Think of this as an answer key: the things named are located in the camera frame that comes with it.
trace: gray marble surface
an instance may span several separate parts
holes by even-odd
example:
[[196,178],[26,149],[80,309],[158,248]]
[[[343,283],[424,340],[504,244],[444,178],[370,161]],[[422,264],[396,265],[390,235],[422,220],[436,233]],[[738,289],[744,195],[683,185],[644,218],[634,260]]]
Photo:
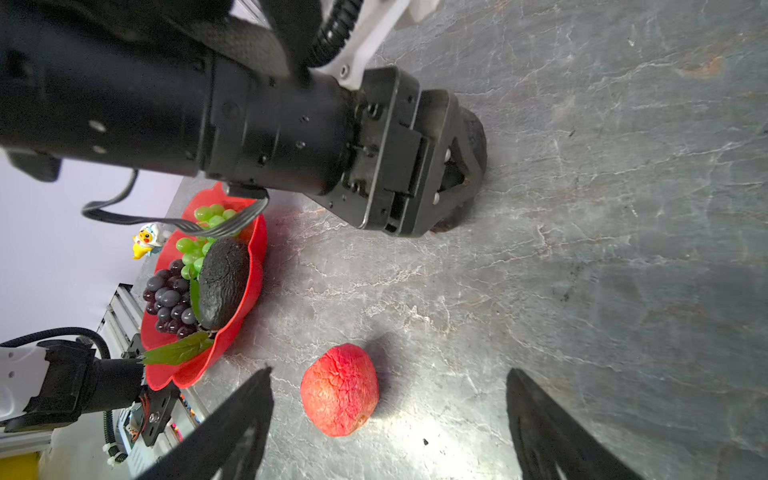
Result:
[[[460,228],[412,240],[273,194],[261,298],[194,387],[214,409],[274,366],[258,478],[519,478],[511,367],[646,478],[764,478],[767,9],[447,0],[391,35],[377,64],[483,121],[485,184]],[[331,439],[299,384],[346,342],[381,402]]]

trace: dark avocado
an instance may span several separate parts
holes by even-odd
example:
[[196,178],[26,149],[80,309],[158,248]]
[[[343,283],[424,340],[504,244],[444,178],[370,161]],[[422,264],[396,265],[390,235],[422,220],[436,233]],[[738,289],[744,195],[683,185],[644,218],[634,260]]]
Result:
[[200,326],[218,330],[230,321],[243,299],[250,273],[248,246],[234,238],[211,245],[197,281],[200,282]]

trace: white backdrop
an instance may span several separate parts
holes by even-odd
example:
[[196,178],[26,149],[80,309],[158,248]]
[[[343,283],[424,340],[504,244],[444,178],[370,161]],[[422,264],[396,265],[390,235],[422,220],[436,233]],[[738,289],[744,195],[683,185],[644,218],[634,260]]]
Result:
[[[118,283],[134,282],[143,260],[133,260],[132,237],[141,226],[80,215],[88,201],[120,193],[130,172],[66,160],[58,181],[45,184],[0,152],[0,341],[58,326],[95,329]],[[180,181],[142,171],[129,198],[108,210],[162,217]]]

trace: red bowl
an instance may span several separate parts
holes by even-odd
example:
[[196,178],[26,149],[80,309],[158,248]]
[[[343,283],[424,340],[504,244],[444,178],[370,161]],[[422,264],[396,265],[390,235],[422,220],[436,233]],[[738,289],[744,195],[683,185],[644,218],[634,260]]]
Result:
[[[213,188],[203,190],[195,195],[195,198],[184,209],[181,217],[186,220],[196,221],[194,211],[198,207],[221,204],[224,208],[240,211],[251,205],[254,201],[228,197],[224,194],[221,183],[217,183]],[[180,251],[176,250],[176,242],[182,237],[189,237],[189,235],[176,230],[170,236],[165,243],[165,247],[160,252],[160,256],[157,258],[157,268],[155,271],[167,269],[170,262],[183,256]],[[214,345],[192,360],[181,365],[147,365],[147,383],[153,390],[162,389],[171,380],[180,389],[192,386],[203,375],[208,366],[213,365],[229,348],[235,340],[235,335],[240,331],[240,326],[243,325],[245,315],[256,304],[259,293],[261,293],[263,279],[262,263],[266,255],[266,224],[263,215],[259,215],[251,225],[240,232],[240,239],[248,242],[250,275],[248,276],[248,284],[245,287],[245,294],[243,294],[243,299],[240,301],[237,311],[224,328],[218,331]],[[144,312],[144,318],[141,320],[141,344],[147,350],[176,341],[175,335],[158,332],[154,328],[156,322],[157,316]]]

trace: red fruit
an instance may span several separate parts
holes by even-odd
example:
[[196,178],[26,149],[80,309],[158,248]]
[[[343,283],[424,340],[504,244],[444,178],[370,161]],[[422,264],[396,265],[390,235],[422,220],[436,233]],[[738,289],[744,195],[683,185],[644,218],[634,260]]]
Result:
[[360,428],[379,402],[379,380],[360,347],[334,346],[304,372],[301,402],[321,432],[343,437]]

